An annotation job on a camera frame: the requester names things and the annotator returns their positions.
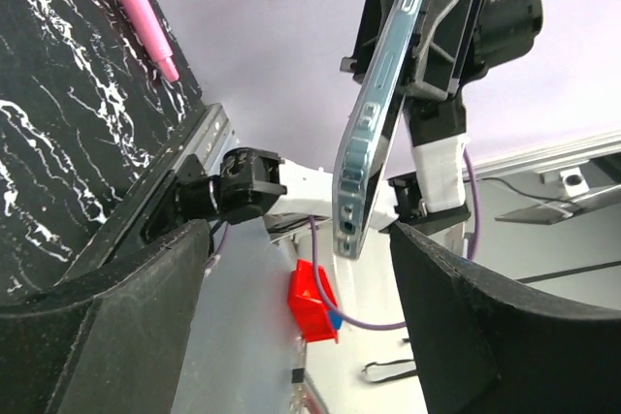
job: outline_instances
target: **marble tabletop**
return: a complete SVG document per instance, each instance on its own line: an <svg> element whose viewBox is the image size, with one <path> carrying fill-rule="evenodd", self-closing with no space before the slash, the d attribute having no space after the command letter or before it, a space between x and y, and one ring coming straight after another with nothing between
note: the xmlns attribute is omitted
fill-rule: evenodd
<svg viewBox="0 0 621 414"><path fill-rule="evenodd" d="M201 91L160 79L115 0L2 0L0 305L53 285Z"/></svg>

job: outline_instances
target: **hole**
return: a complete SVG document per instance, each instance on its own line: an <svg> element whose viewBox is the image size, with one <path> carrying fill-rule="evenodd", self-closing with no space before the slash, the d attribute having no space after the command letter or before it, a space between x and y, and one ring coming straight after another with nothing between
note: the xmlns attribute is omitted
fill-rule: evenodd
<svg viewBox="0 0 621 414"><path fill-rule="evenodd" d="M580 175L569 175L567 178L565 178L565 183L568 186L578 186L579 184L582 184L583 180L584 179Z"/></svg>

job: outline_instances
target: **pink pen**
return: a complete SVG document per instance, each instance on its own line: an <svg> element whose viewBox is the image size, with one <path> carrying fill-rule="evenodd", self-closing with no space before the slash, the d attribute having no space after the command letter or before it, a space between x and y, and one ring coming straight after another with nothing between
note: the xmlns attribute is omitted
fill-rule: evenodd
<svg viewBox="0 0 621 414"><path fill-rule="evenodd" d="M168 82L179 79L173 51L149 0L120 0L150 59Z"/></svg>

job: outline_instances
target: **white wall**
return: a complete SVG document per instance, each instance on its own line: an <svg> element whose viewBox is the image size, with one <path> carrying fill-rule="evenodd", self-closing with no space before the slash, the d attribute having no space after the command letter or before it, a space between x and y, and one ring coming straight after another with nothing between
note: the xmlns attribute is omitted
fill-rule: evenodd
<svg viewBox="0 0 621 414"><path fill-rule="evenodd" d="M605 175L591 166L583 169L592 186L608 185ZM533 194L557 196L554 187L543 186L536 175L507 178ZM533 202L491 183L481 185L483 206L479 263L512 278L521 278L585 265L602 264L621 258L621 206L552 227L505 224L494 216ZM300 240L302 258L311 257L310 239ZM322 264L333 267L331 230L319 234ZM389 256L389 238L370 232L359 261L336 263L340 300L346 312L373 323L395 322L403 318ZM621 309L621 268L548 280L535 287L548 293L586 303ZM310 345L310 373L334 414L425 413L425 404L416 379L368 386L358 380L360 368L372 361L392 361L411 357L400 340L405 330L373 333L347 328L342 342Z"/></svg>

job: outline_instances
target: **red plastic bin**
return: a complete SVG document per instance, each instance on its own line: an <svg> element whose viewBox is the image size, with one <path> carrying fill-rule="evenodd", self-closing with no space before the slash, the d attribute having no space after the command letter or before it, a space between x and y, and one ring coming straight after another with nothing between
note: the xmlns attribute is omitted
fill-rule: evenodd
<svg viewBox="0 0 621 414"><path fill-rule="evenodd" d="M328 298L337 304L326 270L321 266L319 266L319 278ZM330 307L321 299L314 281L311 262L298 260L296 269L291 272L287 303L302 332L302 337L307 342L326 339L339 342L339 333L330 320Z"/></svg>

